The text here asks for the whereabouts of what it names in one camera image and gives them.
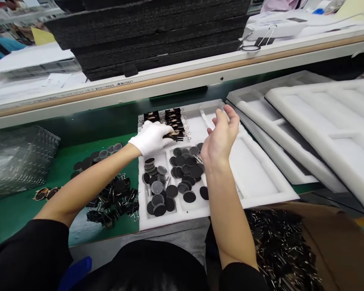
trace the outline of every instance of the white glove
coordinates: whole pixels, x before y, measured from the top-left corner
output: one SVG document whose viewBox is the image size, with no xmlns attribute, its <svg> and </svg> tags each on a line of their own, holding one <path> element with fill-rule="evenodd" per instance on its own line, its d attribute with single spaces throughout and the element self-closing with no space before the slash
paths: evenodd
<svg viewBox="0 0 364 291">
<path fill-rule="evenodd" d="M 142 131 L 128 142 L 137 147 L 142 153 L 142 156 L 147 156 L 173 142 L 171 138 L 163 138 L 164 135 L 172 132 L 174 130 L 169 125 L 161 124 L 159 121 L 152 123 L 147 120 L 143 124 Z"/>
</svg>

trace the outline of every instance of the blue clothing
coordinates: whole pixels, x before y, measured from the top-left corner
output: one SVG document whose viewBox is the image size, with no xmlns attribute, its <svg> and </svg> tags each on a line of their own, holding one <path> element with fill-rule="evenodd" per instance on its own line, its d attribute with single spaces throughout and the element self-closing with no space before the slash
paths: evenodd
<svg viewBox="0 0 364 291">
<path fill-rule="evenodd" d="M 21 44 L 13 39 L 3 38 L 3 37 L 0 37 L 0 44 L 9 52 L 18 51 L 27 47 L 25 44 Z M 5 55 L 2 52 L 0 52 L 0 59 L 3 58 L 4 56 Z"/>
</svg>

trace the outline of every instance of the black sleeve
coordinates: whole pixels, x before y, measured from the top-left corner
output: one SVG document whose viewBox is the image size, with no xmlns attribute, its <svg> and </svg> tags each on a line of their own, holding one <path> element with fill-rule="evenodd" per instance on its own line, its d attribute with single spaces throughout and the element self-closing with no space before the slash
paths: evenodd
<svg viewBox="0 0 364 291">
<path fill-rule="evenodd" d="M 269 291 L 264 276 L 244 263 L 231 263 L 220 275 L 220 291 Z"/>
<path fill-rule="evenodd" d="M 61 222 L 29 221 L 0 244 L 0 290 L 57 290 L 73 261 L 68 239 Z"/>
</svg>

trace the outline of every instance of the green workbench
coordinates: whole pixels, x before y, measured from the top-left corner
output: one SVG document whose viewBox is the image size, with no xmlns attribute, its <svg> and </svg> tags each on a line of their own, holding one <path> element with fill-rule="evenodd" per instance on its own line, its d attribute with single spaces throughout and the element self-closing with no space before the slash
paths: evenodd
<svg viewBox="0 0 364 291">
<path fill-rule="evenodd" d="M 45 200 L 34 201 L 32 199 L 36 190 L 42 187 L 63 186 L 70 180 L 76 162 L 82 161 L 94 151 L 101 151 L 118 142 L 126 143 L 137 132 L 139 114 L 215 99 L 225 100 L 229 91 L 292 72 L 286 70 L 281 71 L 280 74 L 271 73 L 242 78 L 221 85 L 198 88 L 193 91 L 154 97 L 36 122 L 36 124 L 61 137 L 61 145 L 48 174 L 47 182 L 43 186 L 0 200 L 0 243 L 21 229 L 46 203 Z M 130 177 L 132 187 L 138 187 L 139 170 L 137 160 L 123 169 L 122 173 Z M 324 188 L 320 183 L 293 187 L 298 194 Z M 101 224 L 87 221 L 86 212 L 87 209 L 83 209 L 70 227 L 69 246 L 91 243 L 139 231 L 139 222 L 134 222 L 133 217 L 124 215 L 116 221 L 113 228 L 102 228 Z"/>
</svg>

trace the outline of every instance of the white foam tray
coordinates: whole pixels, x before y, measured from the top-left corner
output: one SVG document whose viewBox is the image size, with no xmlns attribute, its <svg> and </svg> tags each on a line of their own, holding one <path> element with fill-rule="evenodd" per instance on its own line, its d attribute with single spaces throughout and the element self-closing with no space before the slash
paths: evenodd
<svg viewBox="0 0 364 291">
<path fill-rule="evenodd" d="M 364 79 L 278 88 L 266 98 L 364 206 Z"/>
<path fill-rule="evenodd" d="M 265 133 L 274 139 L 285 151 L 326 187 L 333 192 L 346 192 L 345 186 L 320 159 L 315 150 L 283 118 L 283 116 L 264 99 L 264 95 L 266 95 L 271 88 L 329 81 L 330 79 L 328 78 L 303 71 L 232 91 L 228 94 L 227 99 L 264 130 Z M 261 139 L 259 142 L 261 142 L 262 145 L 269 144 L 267 139 Z M 304 183 L 310 180 L 310 177 L 308 177 L 310 175 L 308 175 L 307 172 L 297 167 L 294 162 L 291 164 L 288 163 L 289 158 L 285 158 L 284 152 L 279 147 L 276 147 L 275 151 L 272 151 L 272 153 L 275 153 L 274 159 L 280 164 L 280 167 L 285 169 L 283 172 L 289 174 L 289 180 L 298 181 L 297 183 Z"/>
<path fill-rule="evenodd" d="M 332 79 L 311 73 L 309 71 L 301 71 L 246 88 L 242 88 L 229 93 L 229 97 L 237 96 L 240 99 L 248 102 L 246 94 L 255 96 L 264 96 L 269 90 L 277 87 L 292 87 L 295 85 L 315 84 L 333 82 Z M 285 175 L 291 184 L 307 184 L 315 183 L 318 180 L 297 160 L 288 154 L 277 142 L 275 142 L 268 134 L 266 134 L 256 123 L 249 119 L 243 112 L 237 109 L 232 103 L 229 103 L 235 108 L 240 120 L 252 133 L 260 146 L 266 151 L 279 170 Z"/>
<path fill-rule="evenodd" d="M 278 145 L 268 134 L 258 127 L 251 119 L 229 101 L 226 102 L 240 116 L 241 122 L 251 132 L 260 146 L 270 156 L 272 161 L 277 165 L 283 175 L 293 185 L 315 183 L 318 180 L 301 164 L 299 164 L 292 156 Z"/>
<path fill-rule="evenodd" d="M 172 168 L 169 164 L 169 159 L 173 155 L 173 149 L 176 147 L 191 147 L 197 143 L 204 142 L 207 137 L 207 127 L 214 128 L 212 118 L 216 115 L 216 109 L 222 109 L 223 107 L 224 103 L 221 100 L 181 107 L 188 122 L 191 140 L 174 143 L 155 154 L 139 158 L 140 230 L 210 215 L 209 202 L 202 199 L 199 194 L 200 187 L 206 186 L 205 174 L 202 175 L 202 180 L 192 188 L 197 196 L 195 202 L 186 203 L 183 200 L 182 194 L 178 193 L 178 196 L 175 198 L 176 209 L 173 212 L 166 212 L 165 215 L 160 217 L 147 213 L 147 204 L 150 202 L 151 197 L 146 195 L 146 186 L 142 182 L 142 175 L 144 173 L 144 161 L 148 158 L 155 158 L 155 166 L 164 166 L 168 170 L 168 175 L 171 178 L 170 185 L 177 185 L 180 179 L 174 179 L 169 174 Z M 299 198 L 279 169 L 241 125 L 240 133 L 232 147 L 229 161 L 243 208 Z"/>
</svg>

